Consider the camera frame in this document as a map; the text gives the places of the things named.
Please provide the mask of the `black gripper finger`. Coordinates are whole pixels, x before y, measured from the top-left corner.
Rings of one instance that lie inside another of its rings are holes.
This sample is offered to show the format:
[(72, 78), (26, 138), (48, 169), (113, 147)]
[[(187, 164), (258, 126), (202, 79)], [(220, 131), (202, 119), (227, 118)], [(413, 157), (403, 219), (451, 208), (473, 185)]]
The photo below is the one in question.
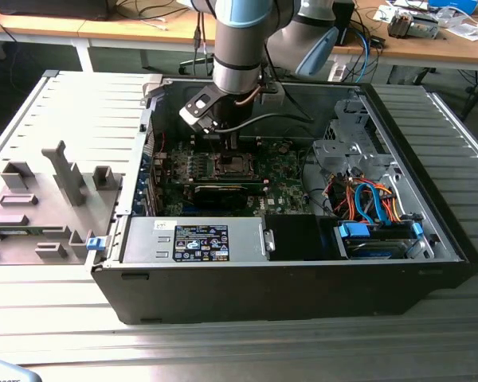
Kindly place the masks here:
[(235, 157), (239, 157), (240, 140), (238, 134), (223, 134), (221, 136), (221, 160), (232, 161)]

